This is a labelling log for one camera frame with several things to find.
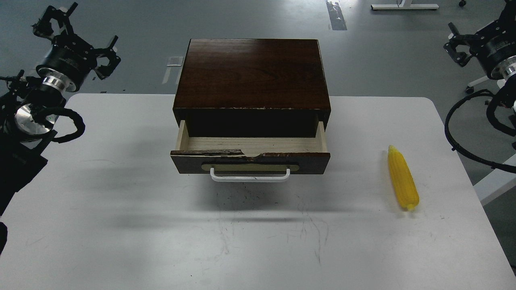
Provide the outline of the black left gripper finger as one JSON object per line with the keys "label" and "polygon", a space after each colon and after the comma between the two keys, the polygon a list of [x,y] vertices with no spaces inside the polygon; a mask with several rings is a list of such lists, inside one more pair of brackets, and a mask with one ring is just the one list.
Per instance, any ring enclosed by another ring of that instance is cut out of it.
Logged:
{"label": "black left gripper finger", "polygon": [[115,50],[115,44],[117,40],[118,36],[114,35],[110,41],[110,44],[106,48],[94,48],[92,50],[93,55],[95,55],[95,59],[108,59],[107,65],[97,65],[96,68],[93,69],[96,72],[97,77],[101,80],[110,77],[114,70],[117,68],[118,64],[121,62],[121,58],[118,57]]}
{"label": "black left gripper finger", "polygon": [[[39,37],[54,41],[58,36],[75,35],[70,16],[79,4],[74,2],[66,11],[57,9],[54,6],[48,6],[38,21],[32,25],[32,33]],[[59,34],[54,33],[52,20],[57,22]]]}

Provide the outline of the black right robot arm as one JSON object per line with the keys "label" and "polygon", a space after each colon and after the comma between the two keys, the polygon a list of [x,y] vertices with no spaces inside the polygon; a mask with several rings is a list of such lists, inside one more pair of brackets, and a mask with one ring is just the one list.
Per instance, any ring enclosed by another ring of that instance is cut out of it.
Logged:
{"label": "black right robot arm", "polygon": [[505,3],[499,18],[474,34],[459,33],[450,22],[451,37],[443,47],[459,66],[466,66],[471,58],[476,57],[489,79],[505,80],[492,97],[486,116],[492,127],[514,137],[515,129],[500,123],[495,116],[498,105],[512,107],[515,103],[516,4],[514,0]]}

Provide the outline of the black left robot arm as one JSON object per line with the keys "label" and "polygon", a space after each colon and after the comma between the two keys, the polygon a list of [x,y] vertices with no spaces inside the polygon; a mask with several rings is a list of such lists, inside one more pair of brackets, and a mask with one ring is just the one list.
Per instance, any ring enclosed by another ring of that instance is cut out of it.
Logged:
{"label": "black left robot arm", "polygon": [[107,47],[95,48],[75,33],[70,16],[77,6],[48,6],[33,24],[33,34],[52,45],[35,67],[35,77],[24,70],[1,77],[8,88],[1,96],[1,213],[47,165],[42,153],[50,143],[68,143],[84,134],[83,118],[66,108],[63,94],[80,90],[91,71],[101,80],[110,77],[121,62],[116,35]]}

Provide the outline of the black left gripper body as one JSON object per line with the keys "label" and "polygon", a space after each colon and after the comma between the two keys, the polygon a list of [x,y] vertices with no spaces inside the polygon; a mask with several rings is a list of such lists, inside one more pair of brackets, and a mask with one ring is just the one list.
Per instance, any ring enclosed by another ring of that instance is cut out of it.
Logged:
{"label": "black left gripper body", "polygon": [[53,46],[36,66],[40,77],[60,73],[70,81],[66,91],[78,91],[89,72],[96,68],[97,60],[93,46],[77,35],[57,35]]}

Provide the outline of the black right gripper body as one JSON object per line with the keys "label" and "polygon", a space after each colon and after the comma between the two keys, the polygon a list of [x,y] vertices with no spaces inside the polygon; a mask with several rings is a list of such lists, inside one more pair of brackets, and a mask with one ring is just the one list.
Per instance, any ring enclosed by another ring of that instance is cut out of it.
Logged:
{"label": "black right gripper body", "polygon": [[496,20],[475,33],[479,39],[470,42],[474,55],[487,77],[507,80],[515,74],[515,20]]}

